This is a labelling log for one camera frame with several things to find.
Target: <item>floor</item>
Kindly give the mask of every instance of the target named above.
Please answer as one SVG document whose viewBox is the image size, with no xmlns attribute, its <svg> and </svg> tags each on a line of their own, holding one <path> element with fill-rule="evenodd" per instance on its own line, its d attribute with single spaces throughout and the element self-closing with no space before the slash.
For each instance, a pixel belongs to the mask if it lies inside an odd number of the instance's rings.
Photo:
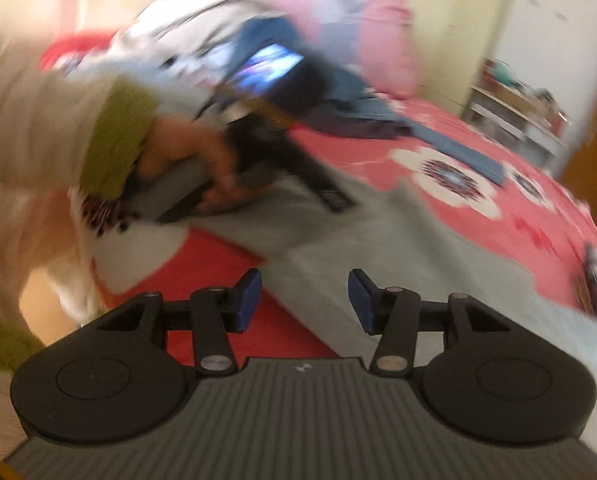
<svg viewBox="0 0 597 480">
<path fill-rule="evenodd" d="M 36 270 L 21 297 L 21 310 L 32 332 L 46 345 L 58 341 L 76 326 L 61 309 L 45 272 Z"/>
</svg>

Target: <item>round black disc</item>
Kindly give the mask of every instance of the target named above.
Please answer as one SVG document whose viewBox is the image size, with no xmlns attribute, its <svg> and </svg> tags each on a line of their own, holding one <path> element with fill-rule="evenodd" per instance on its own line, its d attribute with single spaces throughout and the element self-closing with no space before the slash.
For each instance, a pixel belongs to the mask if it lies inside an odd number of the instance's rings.
<svg viewBox="0 0 597 480">
<path fill-rule="evenodd" d="M 582 364 L 530 333 L 481 333 L 426 367 L 422 391 L 446 423 L 499 444 L 579 436 L 596 401 Z"/>
<path fill-rule="evenodd" d="M 11 397 L 27 429 L 99 444 L 159 425 L 186 390 L 182 368 L 165 351 L 131 332 L 93 330 L 28 360 L 12 380 Z"/>
</svg>

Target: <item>handheld device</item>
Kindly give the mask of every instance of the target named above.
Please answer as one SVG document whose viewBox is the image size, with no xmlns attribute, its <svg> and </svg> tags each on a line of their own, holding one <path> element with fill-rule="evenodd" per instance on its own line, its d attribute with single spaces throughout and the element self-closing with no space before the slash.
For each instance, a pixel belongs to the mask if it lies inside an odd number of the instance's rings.
<svg viewBox="0 0 597 480">
<path fill-rule="evenodd" d="M 332 211 L 354 205 L 323 165 L 288 135 L 326 89 L 327 79 L 315 59 L 278 43 L 261 46 L 226 77 L 206 108 L 223 108 L 225 139 L 238 155 L 240 184 L 264 186 L 278 171 L 287 171 Z M 191 157 L 152 182 L 131 178 L 122 200 L 143 219 L 169 223 L 194 214 L 212 185 L 205 164 Z"/>
<path fill-rule="evenodd" d="M 137 296 L 41 351 L 14 375 L 25 480 L 597 480 L 579 437 L 596 400 L 576 359 L 466 294 L 447 303 L 348 279 L 363 329 L 356 358 L 251 358 L 242 332 L 261 293 L 251 270 L 187 301 Z M 195 366 L 163 350 L 192 330 Z M 414 367 L 417 334 L 445 349 Z"/>
</svg>

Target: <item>person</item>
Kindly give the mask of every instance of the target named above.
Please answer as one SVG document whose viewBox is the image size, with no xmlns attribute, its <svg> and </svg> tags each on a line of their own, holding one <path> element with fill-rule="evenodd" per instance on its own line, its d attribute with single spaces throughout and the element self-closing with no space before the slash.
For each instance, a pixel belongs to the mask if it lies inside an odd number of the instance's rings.
<svg viewBox="0 0 597 480">
<path fill-rule="evenodd" d="M 216 182 L 206 208 L 249 196 L 235 184 L 235 155 L 215 127 L 159 116 L 157 105 L 127 79 L 73 82 L 41 73 L 18 47 L 0 42 L 0 185 L 14 190 L 10 197 L 19 196 L 16 189 L 44 190 L 41 199 L 0 201 L 0 458 L 24 437 L 9 401 L 12 373 L 41 348 L 19 312 L 20 290 L 9 286 L 13 276 L 24 284 L 31 262 L 47 257 L 45 241 L 73 241 L 67 207 L 53 209 L 66 203 L 66 190 L 114 199 L 132 171 L 153 178 L 176 160 L 200 155 Z"/>
</svg>

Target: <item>blue cloth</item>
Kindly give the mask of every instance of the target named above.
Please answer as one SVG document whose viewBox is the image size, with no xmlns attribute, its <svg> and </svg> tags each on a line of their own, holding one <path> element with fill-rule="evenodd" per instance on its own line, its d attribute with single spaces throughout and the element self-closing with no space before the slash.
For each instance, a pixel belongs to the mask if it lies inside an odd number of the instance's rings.
<svg viewBox="0 0 597 480">
<path fill-rule="evenodd" d="M 411 135 L 503 186 L 505 177 L 501 163 L 393 111 L 384 100 L 367 91 L 367 84 L 360 76 L 328 62 L 305 46 L 296 28 L 285 18 L 248 20 L 235 40 L 227 72 L 238 68 L 259 46 L 270 41 L 300 52 L 311 52 L 314 59 L 322 62 L 324 73 L 329 76 L 329 91 L 323 102 L 301 120 L 307 126 L 339 137 L 395 139 Z"/>
</svg>

